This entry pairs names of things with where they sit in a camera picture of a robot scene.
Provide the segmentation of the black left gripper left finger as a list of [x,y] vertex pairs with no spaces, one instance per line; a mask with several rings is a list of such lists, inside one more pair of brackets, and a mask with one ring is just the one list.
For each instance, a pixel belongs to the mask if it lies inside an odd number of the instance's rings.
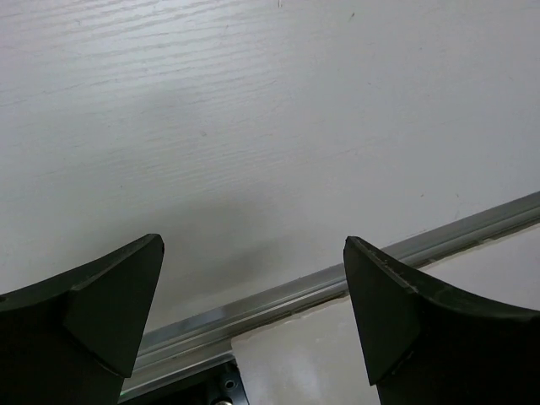
[[1,297],[3,404],[116,404],[165,254],[158,234]]

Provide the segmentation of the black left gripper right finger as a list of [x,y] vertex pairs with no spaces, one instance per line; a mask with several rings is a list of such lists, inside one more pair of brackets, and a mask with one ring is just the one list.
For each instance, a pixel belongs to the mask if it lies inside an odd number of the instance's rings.
[[356,236],[343,260],[383,404],[536,404],[539,314],[459,289]]

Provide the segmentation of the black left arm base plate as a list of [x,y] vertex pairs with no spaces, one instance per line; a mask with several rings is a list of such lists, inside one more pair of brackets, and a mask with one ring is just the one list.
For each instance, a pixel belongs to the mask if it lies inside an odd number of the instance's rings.
[[249,404],[235,360],[138,395],[121,404]]

